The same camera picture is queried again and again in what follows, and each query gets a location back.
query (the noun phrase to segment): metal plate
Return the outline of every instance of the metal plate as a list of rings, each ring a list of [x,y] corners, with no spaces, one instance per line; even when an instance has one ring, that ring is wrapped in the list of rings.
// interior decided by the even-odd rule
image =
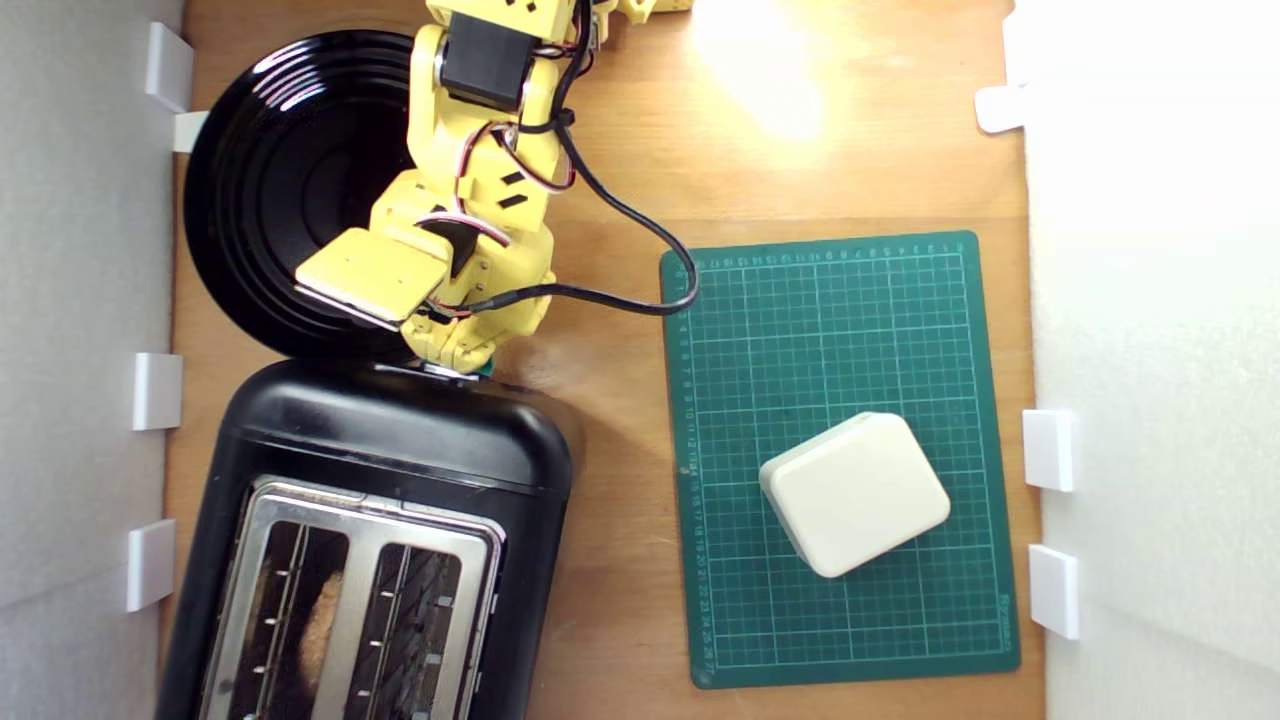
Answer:
[[[502,529],[282,478],[255,487],[202,717],[466,716]]]

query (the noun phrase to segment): black cable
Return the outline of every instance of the black cable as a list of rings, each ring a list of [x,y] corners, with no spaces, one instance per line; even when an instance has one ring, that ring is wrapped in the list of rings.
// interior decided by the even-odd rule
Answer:
[[[671,234],[667,228],[662,227],[644,213],[640,213],[609,192],[604,187],[604,183],[602,183],[600,179],[595,177],[595,173],[593,173],[586,165],[586,159],[582,158],[577,145],[573,142],[573,136],[570,135],[568,128],[572,124],[572,110],[564,109],[564,101],[568,99],[570,87],[572,87],[573,81],[579,78],[582,70],[582,63],[586,59],[588,53],[591,50],[591,0],[577,0],[577,14],[579,27],[586,29],[579,32],[577,47],[570,58],[568,68],[564,69],[564,74],[561,76],[559,82],[556,85],[556,94],[552,96],[550,122],[548,124],[550,126],[550,129],[556,132],[556,137],[559,138],[561,145],[564,147],[564,154],[568,155],[570,163],[572,163],[572,167],[577,169],[577,173],[582,177],[582,179],[586,181],[588,187],[590,187],[595,195],[598,195],[600,200],[611,208],[658,236],[664,243],[667,243],[668,247],[671,247],[676,256],[680,258],[681,265],[684,265],[685,272],[689,274],[689,291],[684,297],[673,302],[654,304],[631,300],[609,292],[579,287],[575,284],[544,283],[502,292],[488,300],[454,307],[457,311],[483,313],[485,310],[498,310],[534,297],[554,295],[573,300],[584,300],[617,310],[626,310],[627,313],[666,316],[680,313],[692,305],[698,299],[700,284],[698,265],[694,263],[694,258],[690,255],[689,249],[680,242],[680,238]]]
[[[527,178],[534,184],[541,186],[543,190],[553,193],[564,192],[566,190],[573,187],[573,181],[577,179],[577,172],[573,169],[572,165],[570,165],[568,177],[564,179],[564,182],[556,182],[553,179],[544,178],[539,176],[536,170],[530,168],[529,164],[526,164],[524,160],[520,159],[520,155],[516,154],[516,149],[512,147],[511,142],[507,141],[506,133],[507,131],[502,129],[500,127],[489,131],[489,136],[493,137],[493,141],[498,143],[498,147],[506,150],[507,156],[511,158],[511,161],[515,163],[517,168],[520,168],[520,174],[525,176],[525,178]]]
[[[591,68],[594,67],[595,67],[595,53],[593,51],[590,55],[586,56],[586,67],[579,70],[577,77],[582,77],[586,73],[591,72]]]
[[[556,126],[572,126],[575,122],[577,122],[577,118],[573,117],[573,110],[561,110],[558,115],[552,115],[552,119],[540,126],[526,126],[521,123],[520,132],[526,135],[547,135],[548,132],[554,131]]]

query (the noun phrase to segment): black plate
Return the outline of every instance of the black plate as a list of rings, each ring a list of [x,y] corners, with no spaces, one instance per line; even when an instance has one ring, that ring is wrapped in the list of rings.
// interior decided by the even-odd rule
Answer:
[[[191,154],[187,242],[205,287],[244,332],[294,357],[412,357],[398,333],[293,287],[293,270],[369,210],[402,170],[413,41],[317,35],[244,72]]]

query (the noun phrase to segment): white wall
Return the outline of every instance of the white wall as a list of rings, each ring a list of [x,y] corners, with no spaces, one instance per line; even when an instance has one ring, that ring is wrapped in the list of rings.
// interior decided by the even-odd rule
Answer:
[[[125,536],[160,516],[164,436],[133,354],[169,347],[172,114],[142,94],[180,0],[0,0],[0,717],[150,714],[157,616]]]
[[[1023,0],[1043,493],[1080,559],[1051,720],[1280,717],[1280,44],[1270,4]]]

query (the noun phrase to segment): toaster slot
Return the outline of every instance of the toaster slot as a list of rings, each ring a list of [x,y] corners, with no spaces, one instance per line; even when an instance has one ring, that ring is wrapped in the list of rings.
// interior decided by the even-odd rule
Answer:
[[[257,573],[229,717],[310,717],[347,560],[344,534],[275,523]]]
[[[453,555],[381,550],[344,720],[431,717],[440,667],[466,662],[466,647],[447,643],[461,574]]]

